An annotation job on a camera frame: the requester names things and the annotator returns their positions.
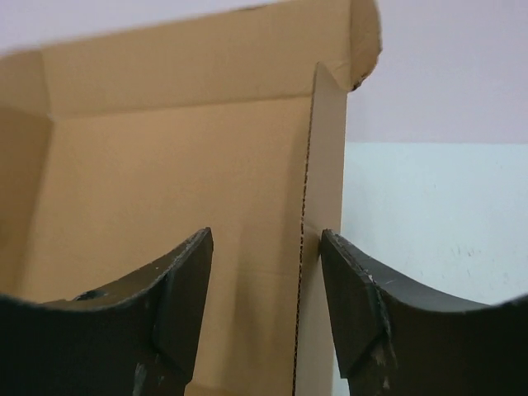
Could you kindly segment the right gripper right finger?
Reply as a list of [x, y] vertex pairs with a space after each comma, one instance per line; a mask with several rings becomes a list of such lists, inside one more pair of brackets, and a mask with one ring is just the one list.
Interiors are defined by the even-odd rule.
[[320, 239], [332, 337], [353, 395], [524, 395], [527, 299], [480, 304]]

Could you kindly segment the cardboard box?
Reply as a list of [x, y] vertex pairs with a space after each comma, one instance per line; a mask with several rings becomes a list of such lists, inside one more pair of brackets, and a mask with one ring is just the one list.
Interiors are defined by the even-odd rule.
[[185, 395], [329, 395], [318, 258], [374, 1], [284, 1], [1, 57], [1, 297], [71, 300], [213, 236]]

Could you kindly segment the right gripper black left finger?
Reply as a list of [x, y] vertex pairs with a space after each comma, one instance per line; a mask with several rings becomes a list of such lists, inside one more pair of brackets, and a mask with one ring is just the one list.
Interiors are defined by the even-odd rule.
[[1, 297], [4, 395], [182, 395], [191, 382], [213, 236], [201, 229], [75, 299]]

